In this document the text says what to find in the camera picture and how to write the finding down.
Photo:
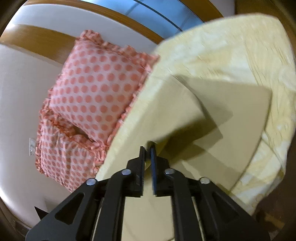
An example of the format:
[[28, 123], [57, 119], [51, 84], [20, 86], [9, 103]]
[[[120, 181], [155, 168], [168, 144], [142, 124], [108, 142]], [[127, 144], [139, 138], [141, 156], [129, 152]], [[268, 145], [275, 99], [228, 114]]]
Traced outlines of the khaki beige pants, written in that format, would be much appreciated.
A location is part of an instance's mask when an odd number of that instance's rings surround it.
[[174, 82], [191, 95], [205, 119], [176, 131], [165, 146], [165, 159], [185, 177], [206, 177], [225, 192], [258, 145], [271, 92], [261, 86], [193, 78], [175, 77]]

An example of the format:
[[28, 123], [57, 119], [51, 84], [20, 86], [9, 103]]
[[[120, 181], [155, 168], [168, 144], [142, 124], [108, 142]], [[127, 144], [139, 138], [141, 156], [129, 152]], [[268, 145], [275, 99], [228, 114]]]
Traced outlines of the polka dot pillow rear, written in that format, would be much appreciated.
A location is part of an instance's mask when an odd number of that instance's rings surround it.
[[52, 110], [40, 111], [36, 168], [70, 192], [96, 176], [107, 150], [106, 145], [79, 134], [74, 125]]

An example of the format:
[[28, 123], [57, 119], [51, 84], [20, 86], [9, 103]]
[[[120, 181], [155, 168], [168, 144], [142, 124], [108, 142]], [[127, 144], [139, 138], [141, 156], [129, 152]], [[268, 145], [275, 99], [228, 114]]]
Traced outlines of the polka dot pillow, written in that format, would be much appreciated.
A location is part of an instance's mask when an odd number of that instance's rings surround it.
[[96, 176], [107, 150], [106, 145], [79, 134], [74, 125], [52, 110], [40, 111], [36, 168], [70, 192]]
[[95, 142], [110, 145], [158, 59], [85, 30], [50, 91], [49, 107]]

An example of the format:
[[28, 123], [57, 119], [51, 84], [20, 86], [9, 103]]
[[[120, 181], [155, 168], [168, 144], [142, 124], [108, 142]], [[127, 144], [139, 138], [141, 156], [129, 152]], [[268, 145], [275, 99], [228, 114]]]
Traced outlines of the yellow patterned bedsheet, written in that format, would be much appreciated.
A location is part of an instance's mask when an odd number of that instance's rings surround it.
[[163, 41], [155, 53], [160, 59], [114, 137], [97, 179], [122, 169], [149, 142], [166, 157], [165, 146], [176, 131], [205, 119], [175, 77], [261, 86], [271, 92], [265, 126], [251, 159], [225, 186], [253, 214], [283, 180], [295, 133], [295, 57], [281, 22], [262, 14], [222, 18]]

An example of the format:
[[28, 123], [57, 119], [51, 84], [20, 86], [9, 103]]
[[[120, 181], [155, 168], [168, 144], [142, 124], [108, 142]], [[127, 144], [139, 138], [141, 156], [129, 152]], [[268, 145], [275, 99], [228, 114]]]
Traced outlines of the polka dot pillow front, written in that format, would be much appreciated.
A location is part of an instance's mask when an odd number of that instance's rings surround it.
[[110, 145], [158, 59], [85, 30], [50, 91], [49, 107], [95, 142]]

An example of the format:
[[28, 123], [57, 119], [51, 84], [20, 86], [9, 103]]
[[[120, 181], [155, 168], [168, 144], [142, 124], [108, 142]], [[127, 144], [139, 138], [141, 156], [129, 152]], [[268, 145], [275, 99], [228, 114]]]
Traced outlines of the blue glass window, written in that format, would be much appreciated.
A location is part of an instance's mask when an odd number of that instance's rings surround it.
[[163, 38], [204, 22], [181, 1], [89, 1], [123, 14]]

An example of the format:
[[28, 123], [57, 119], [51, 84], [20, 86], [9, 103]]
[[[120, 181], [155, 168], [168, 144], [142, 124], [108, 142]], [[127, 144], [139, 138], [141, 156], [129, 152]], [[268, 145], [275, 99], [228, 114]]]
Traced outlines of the white wall switch plate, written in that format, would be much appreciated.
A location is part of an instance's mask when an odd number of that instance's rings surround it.
[[29, 156], [34, 156], [36, 152], [36, 140], [29, 138]]

